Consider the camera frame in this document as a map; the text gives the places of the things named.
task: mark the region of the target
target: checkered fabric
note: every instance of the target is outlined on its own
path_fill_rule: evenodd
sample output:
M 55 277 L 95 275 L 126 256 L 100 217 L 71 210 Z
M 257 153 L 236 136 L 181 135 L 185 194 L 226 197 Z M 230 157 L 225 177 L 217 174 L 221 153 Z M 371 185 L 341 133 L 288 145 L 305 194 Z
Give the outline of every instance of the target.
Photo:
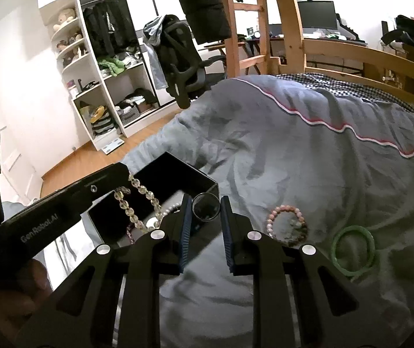
M 370 102 L 397 103 L 405 111 L 414 113 L 414 107 L 393 95 L 371 86 L 359 85 L 352 82 L 339 81 L 319 73 L 300 73 L 295 75 L 277 75 L 282 80 L 301 83 L 308 89 L 324 89 L 333 93 L 336 97 L 346 96 L 367 99 Z

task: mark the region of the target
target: wooden post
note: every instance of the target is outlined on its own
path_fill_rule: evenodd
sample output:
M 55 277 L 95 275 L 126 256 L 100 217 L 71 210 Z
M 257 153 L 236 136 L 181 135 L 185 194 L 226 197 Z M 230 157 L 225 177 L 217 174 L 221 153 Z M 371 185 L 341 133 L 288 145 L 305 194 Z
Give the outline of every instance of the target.
M 270 29 L 268 27 L 268 7 L 266 0 L 257 0 L 261 8 L 258 11 L 258 28 L 260 30 L 260 54 L 265 56 L 264 64 L 259 65 L 262 75 L 270 73 Z
M 225 13 L 226 17 L 228 18 L 229 27 L 231 27 L 231 39 L 225 39 L 227 75 L 229 78 L 231 78 L 240 75 L 236 16 L 234 14 L 233 0 L 222 0 L 222 2 L 225 7 Z
M 288 73 L 303 73 L 307 59 L 303 47 L 302 23 L 296 0 L 276 0 L 284 34 Z

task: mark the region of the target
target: wooden floor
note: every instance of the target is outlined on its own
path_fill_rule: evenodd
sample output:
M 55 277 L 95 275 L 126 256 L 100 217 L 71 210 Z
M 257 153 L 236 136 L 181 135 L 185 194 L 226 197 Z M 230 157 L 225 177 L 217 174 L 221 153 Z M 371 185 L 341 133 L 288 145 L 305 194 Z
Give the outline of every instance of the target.
M 43 176 L 44 183 L 41 189 L 41 197 L 68 186 L 107 165 L 118 162 L 126 153 L 138 146 L 147 137 L 157 133 L 160 128 L 173 119 L 180 111 L 164 116 L 131 137 L 123 138 L 125 143 L 109 155 L 105 155 L 102 151 L 97 152 L 92 142 L 84 144 Z

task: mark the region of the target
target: pink beaded bracelet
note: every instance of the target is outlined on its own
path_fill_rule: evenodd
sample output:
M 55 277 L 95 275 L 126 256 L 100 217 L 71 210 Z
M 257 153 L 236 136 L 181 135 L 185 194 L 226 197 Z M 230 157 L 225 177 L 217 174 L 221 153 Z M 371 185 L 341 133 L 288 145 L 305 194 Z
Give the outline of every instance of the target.
M 295 224 L 291 223 L 291 226 L 299 233 L 298 237 L 290 239 L 291 234 L 288 233 L 285 236 L 285 238 L 289 238 L 288 241 L 282 241 L 282 240 L 276 238 L 276 234 L 273 231 L 273 223 L 275 222 L 276 216 L 278 214 L 280 214 L 281 212 L 292 212 L 299 219 L 299 221 L 296 222 Z M 295 246 L 296 244 L 301 243 L 301 242 L 303 242 L 307 239 L 308 227 L 307 227 L 307 224 L 305 223 L 305 218 L 303 218 L 302 212 L 300 212 L 299 208 L 295 208 L 293 206 L 284 205 L 284 204 L 280 205 L 280 206 L 277 206 L 275 209 L 273 209 L 271 211 L 271 213 L 269 214 L 269 216 L 268 216 L 265 223 L 266 223 L 266 231 L 267 231 L 268 235 L 271 238 L 276 239 L 277 241 L 280 241 L 280 242 L 284 243 L 288 247 Z

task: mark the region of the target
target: ladder rung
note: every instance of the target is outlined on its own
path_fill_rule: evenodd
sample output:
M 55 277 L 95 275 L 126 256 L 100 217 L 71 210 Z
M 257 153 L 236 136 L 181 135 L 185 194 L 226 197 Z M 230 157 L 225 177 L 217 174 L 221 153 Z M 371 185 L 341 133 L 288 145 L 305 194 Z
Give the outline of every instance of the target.
M 260 64 L 265 61 L 265 55 L 258 55 L 254 57 L 249 57 L 248 59 L 241 60 L 239 62 L 240 69 L 246 69 L 248 67 L 253 67 L 254 65 Z
M 234 3 L 234 10 L 263 11 L 263 7 L 252 3 Z

